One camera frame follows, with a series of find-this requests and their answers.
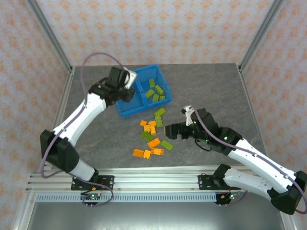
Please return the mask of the blue plastic bin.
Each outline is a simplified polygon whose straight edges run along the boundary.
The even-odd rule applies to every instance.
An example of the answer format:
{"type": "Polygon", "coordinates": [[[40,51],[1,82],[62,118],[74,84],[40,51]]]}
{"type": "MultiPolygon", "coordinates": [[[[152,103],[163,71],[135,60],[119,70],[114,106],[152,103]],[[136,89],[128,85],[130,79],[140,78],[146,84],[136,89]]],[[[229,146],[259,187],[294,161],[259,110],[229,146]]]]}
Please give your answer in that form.
{"type": "Polygon", "coordinates": [[[145,110],[156,108],[172,101],[170,87],[157,64],[136,69],[135,72],[138,74],[137,82],[139,84],[145,110]],[[163,100],[158,100],[153,103],[153,97],[149,99],[146,98],[145,94],[151,89],[149,84],[150,79],[154,79],[155,85],[158,85],[164,91],[165,98],[163,100]]]}
{"type": "Polygon", "coordinates": [[[141,75],[140,69],[134,69],[134,71],[137,73],[138,77],[132,85],[132,87],[135,89],[135,94],[133,98],[129,103],[123,100],[119,100],[116,102],[116,107],[118,109],[120,117],[122,118],[138,114],[144,108],[143,99],[145,96],[139,80],[139,77],[141,75]]]}

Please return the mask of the grey metal panel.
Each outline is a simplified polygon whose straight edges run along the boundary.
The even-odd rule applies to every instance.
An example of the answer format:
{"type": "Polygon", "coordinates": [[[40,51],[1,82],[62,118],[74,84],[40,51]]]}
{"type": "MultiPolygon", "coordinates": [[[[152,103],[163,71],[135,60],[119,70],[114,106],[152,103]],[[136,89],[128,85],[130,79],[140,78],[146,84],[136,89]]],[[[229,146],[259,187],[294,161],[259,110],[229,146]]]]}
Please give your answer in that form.
{"type": "Polygon", "coordinates": [[[214,203],[37,203],[27,230],[284,230],[269,203],[251,198],[230,206],[214,203]]]}

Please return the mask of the aluminium side rail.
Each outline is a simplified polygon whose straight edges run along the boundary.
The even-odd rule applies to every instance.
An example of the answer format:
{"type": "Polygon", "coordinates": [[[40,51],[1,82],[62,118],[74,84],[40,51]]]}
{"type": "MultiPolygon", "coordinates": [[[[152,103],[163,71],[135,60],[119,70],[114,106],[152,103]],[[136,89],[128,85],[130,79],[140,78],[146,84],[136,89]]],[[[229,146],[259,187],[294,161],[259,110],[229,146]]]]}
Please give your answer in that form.
{"type": "MultiPolygon", "coordinates": [[[[60,97],[60,102],[58,104],[58,108],[56,110],[56,116],[54,119],[54,123],[52,125],[51,130],[53,130],[53,128],[56,128],[57,126],[59,126],[62,122],[63,122],[63,118],[64,118],[64,114],[65,114],[65,109],[66,109],[66,105],[67,105],[67,101],[68,101],[68,97],[69,97],[69,93],[70,93],[70,88],[71,88],[71,84],[72,84],[72,80],[74,77],[74,73],[75,73],[75,66],[72,66],[71,69],[68,71],[68,75],[64,84],[64,88],[60,97]]],[[[45,155],[45,151],[42,152],[42,160],[40,163],[40,166],[38,168],[38,173],[41,173],[41,170],[45,168],[45,166],[47,166],[47,171],[51,170],[51,163],[46,162],[46,160],[44,160],[44,155],[45,155]]]]}
{"type": "Polygon", "coordinates": [[[258,121],[257,121],[257,118],[256,118],[256,114],[255,114],[255,111],[254,111],[254,108],[253,108],[253,105],[252,105],[252,100],[251,100],[251,97],[249,95],[249,92],[248,92],[248,88],[247,88],[247,82],[244,78],[244,75],[243,75],[243,71],[241,69],[241,67],[239,65],[236,65],[237,67],[237,71],[238,71],[238,74],[240,76],[240,79],[241,79],[241,83],[242,83],[242,86],[243,86],[243,89],[244,89],[244,92],[245,92],[245,95],[246,95],[246,98],[247,98],[247,101],[248,101],[248,104],[249,104],[249,107],[250,107],[250,110],[251,110],[251,114],[252,114],[252,117],[253,117],[253,120],[254,120],[254,124],[256,126],[256,130],[257,130],[257,135],[259,137],[259,140],[261,142],[261,152],[267,156],[267,152],[266,152],[266,146],[264,144],[264,141],[263,141],[263,138],[262,138],[262,135],[261,135],[261,131],[260,131],[260,128],[259,128],[259,124],[258,124],[258,121]]]}

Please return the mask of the wide aluminium mounting rail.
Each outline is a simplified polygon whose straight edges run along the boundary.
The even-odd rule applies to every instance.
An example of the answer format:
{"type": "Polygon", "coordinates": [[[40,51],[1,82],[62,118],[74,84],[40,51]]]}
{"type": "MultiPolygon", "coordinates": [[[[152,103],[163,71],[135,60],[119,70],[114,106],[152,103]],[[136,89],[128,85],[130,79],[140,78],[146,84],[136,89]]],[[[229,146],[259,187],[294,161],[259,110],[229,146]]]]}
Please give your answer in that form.
{"type": "MultiPolygon", "coordinates": [[[[100,175],[114,176],[113,191],[116,193],[172,193],[197,192],[198,175],[213,174],[218,165],[141,167],[99,169],[100,175]]],[[[39,173],[32,173],[26,185],[26,192],[68,192],[72,177],[61,172],[44,179],[39,173]]]]}

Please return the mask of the aluminium frame post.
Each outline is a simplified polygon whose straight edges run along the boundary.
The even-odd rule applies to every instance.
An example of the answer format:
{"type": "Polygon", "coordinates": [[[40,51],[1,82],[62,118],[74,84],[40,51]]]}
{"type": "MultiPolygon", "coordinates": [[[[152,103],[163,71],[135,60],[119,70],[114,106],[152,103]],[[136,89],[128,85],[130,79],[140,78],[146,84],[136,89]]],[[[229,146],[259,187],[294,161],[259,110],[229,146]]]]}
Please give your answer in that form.
{"type": "Polygon", "coordinates": [[[18,211],[13,230],[27,230],[34,210],[37,193],[26,193],[18,211]]]}
{"type": "Polygon", "coordinates": [[[272,6],[270,7],[258,31],[256,32],[256,35],[254,36],[246,54],[244,55],[241,63],[238,65],[239,73],[242,73],[244,69],[248,66],[248,63],[251,61],[253,55],[255,54],[260,43],[262,42],[264,36],[266,35],[270,25],[274,21],[284,1],[285,0],[274,0],[273,1],[272,6]]]}
{"type": "Polygon", "coordinates": [[[56,38],[51,25],[47,21],[43,11],[41,10],[37,0],[25,0],[32,10],[34,16],[38,20],[38,23],[40,24],[41,28],[43,29],[45,35],[47,36],[48,40],[50,41],[52,47],[54,48],[56,54],[58,55],[60,62],[64,66],[64,68],[71,72],[72,65],[70,64],[66,54],[64,53],[58,39],[56,38]]]}
{"type": "Polygon", "coordinates": [[[284,230],[297,230],[292,215],[288,215],[283,212],[281,212],[280,215],[282,218],[284,230]]]}

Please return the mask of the small circuit board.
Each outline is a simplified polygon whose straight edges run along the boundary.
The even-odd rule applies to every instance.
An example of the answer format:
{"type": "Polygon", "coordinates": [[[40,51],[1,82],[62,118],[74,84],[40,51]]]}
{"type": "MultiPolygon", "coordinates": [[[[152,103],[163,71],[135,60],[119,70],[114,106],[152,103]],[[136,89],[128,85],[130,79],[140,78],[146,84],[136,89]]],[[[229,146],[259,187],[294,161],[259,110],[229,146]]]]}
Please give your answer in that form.
{"type": "Polygon", "coordinates": [[[81,194],[82,200],[85,201],[98,201],[100,200],[101,193],[93,193],[93,194],[81,194]]]}
{"type": "Polygon", "coordinates": [[[236,196],[240,196],[242,194],[242,192],[235,192],[235,193],[231,193],[231,192],[227,192],[227,193],[222,193],[220,198],[223,200],[232,200],[234,199],[236,196]]]}

